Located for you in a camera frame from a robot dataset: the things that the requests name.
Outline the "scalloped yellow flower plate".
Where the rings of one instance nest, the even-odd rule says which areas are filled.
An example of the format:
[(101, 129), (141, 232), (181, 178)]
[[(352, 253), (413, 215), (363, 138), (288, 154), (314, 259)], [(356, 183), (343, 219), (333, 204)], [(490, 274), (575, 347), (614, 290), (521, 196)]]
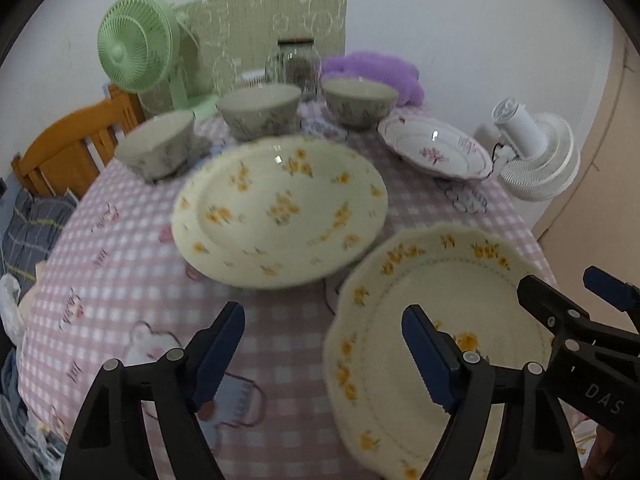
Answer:
[(516, 294), (537, 273), (505, 240), (451, 223), (402, 230), (364, 258), (323, 348), (337, 430), (358, 464), (421, 477), (462, 399), (464, 358), (548, 362), (550, 335)]

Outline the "white pink flower plate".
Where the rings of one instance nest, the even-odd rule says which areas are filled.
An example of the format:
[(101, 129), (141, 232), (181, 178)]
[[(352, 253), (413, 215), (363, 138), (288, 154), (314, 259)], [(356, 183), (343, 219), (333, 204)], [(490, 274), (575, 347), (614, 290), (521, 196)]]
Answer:
[(378, 136), (402, 160), (435, 177), (479, 181), (494, 170), (482, 144), (434, 118), (390, 116), (378, 124)]

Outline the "round yellow flower plate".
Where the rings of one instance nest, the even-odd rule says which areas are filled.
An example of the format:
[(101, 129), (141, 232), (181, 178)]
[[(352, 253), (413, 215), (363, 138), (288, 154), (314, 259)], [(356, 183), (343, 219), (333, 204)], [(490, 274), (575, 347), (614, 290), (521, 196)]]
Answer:
[(381, 174), (357, 151), (277, 136), (206, 162), (177, 195), (171, 234), (206, 278), (290, 288), (360, 258), (381, 233), (387, 207)]

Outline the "grey ceramic bowl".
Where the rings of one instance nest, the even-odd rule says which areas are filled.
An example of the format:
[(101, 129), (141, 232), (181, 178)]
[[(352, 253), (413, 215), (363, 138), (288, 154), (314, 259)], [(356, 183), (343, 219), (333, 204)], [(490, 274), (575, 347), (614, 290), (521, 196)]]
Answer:
[(217, 110), (235, 140), (250, 142), (288, 130), (301, 97), (294, 84), (258, 84), (227, 94), (217, 102)]
[(192, 110), (174, 110), (147, 120), (117, 144), (114, 156), (145, 182), (174, 174), (188, 160), (194, 143)]
[(341, 125), (367, 129), (387, 117), (399, 92), (382, 82), (358, 78), (331, 78), (321, 84), (326, 107)]

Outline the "pile of clothes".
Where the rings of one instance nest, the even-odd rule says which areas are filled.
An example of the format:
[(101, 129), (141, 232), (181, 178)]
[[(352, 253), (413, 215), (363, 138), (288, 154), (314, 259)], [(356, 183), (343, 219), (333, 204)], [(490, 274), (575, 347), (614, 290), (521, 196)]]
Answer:
[(18, 310), (21, 286), (1, 278), (1, 465), (11, 479), (60, 478), (66, 443), (33, 415), (18, 392), (25, 322)]

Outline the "pink checkered tablecloth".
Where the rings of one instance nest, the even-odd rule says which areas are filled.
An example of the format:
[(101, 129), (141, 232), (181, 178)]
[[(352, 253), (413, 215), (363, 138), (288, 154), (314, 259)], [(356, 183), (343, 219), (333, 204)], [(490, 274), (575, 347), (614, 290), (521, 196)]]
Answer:
[[(222, 147), (240, 143), (214, 118), (201, 133)], [(386, 186), (378, 238), (325, 278), (281, 289), (218, 283), (192, 268), (171, 234), (177, 195), (198, 170), (144, 183), (110, 162), (81, 199), (38, 278), (22, 356), (28, 408), (68, 439), (102, 364), (153, 362), (185, 346), (229, 301), (242, 304), (245, 330), (201, 426), (229, 479), (379, 479), (347, 451), (334, 420), (323, 348), (343, 285), (376, 248), (405, 229), (441, 223), (477, 229), (511, 244), (551, 278), (530, 229), (496, 179), (447, 182), (414, 170), (375, 131), (345, 144), (369, 159)]]

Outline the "white standing fan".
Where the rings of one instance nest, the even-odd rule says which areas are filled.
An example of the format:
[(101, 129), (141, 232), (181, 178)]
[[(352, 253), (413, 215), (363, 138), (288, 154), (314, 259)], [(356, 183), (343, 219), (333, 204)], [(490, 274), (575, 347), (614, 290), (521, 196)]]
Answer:
[(577, 177), (580, 149), (568, 122), (553, 113), (531, 113), (514, 98), (499, 102), (492, 123), (473, 138), (489, 152), (492, 173), (513, 197), (527, 203), (553, 200)]

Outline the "blue plaid pillow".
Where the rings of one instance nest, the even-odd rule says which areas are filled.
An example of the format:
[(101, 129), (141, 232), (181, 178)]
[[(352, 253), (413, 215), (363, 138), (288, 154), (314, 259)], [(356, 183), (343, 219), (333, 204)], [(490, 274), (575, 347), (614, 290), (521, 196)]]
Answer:
[(20, 298), (36, 284), (36, 264), (49, 259), (77, 205), (70, 191), (53, 197), (17, 193), (9, 222), (1, 229), (1, 274), (17, 280)]

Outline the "purple plush cushion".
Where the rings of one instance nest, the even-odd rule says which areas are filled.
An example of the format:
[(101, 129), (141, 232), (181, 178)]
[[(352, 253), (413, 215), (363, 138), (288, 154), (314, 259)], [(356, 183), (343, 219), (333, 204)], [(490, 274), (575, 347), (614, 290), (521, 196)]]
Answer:
[(398, 56), (356, 51), (329, 56), (322, 61), (321, 67), (324, 79), (361, 77), (387, 84), (398, 91), (398, 106), (421, 106), (424, 103), (418, 68)]

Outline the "wooden bed headboard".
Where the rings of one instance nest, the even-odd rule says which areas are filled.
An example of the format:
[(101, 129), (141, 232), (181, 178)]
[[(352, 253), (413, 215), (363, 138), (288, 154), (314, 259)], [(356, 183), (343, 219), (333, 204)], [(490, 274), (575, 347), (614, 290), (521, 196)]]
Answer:
[(108, 97), (76, 110), (43, 131), (26, 153), (13, 157), (11, 167), (22, 188), (39, 197), (73, 192), (84, 196), (99, 177), (125, 136), (145, 122), (138, 96), (107, 87)]

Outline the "glass mug jar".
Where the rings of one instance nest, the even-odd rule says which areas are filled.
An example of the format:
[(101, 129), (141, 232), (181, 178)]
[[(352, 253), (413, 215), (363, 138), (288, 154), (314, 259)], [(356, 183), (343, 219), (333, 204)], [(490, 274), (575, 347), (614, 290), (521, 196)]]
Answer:
[(281, 38), (277, 51), (267, 58), (265, 81), (292, 84), (302, 92), (302, 101), (317, 99), (321, 60), (314, 38)]

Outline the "green desk fan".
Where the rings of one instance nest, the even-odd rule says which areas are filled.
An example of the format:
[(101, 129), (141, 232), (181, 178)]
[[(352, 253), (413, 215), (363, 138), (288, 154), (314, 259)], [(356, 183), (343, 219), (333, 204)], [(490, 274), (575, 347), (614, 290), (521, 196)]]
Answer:
[(142, 94), (166, 82), (172, 107), (192, 110), (201, 122), (216, 113), (218, 96), (188, 96), (184, 37), (196, 40), (190, 18), (166, 0), (117, 0), (99, 26), (96, 47), (104, 73), (119, 89)]

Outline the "green cartoon wall mat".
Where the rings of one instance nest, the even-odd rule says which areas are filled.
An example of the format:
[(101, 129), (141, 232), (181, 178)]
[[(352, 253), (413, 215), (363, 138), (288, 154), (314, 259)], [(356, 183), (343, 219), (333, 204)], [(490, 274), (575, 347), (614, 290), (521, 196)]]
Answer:
[(189, 96), (224, 94), (261, 70), (280, 39), (311, 38), (322, 58), (345, 53), (347, 0), (192, 0), (175, 7)]

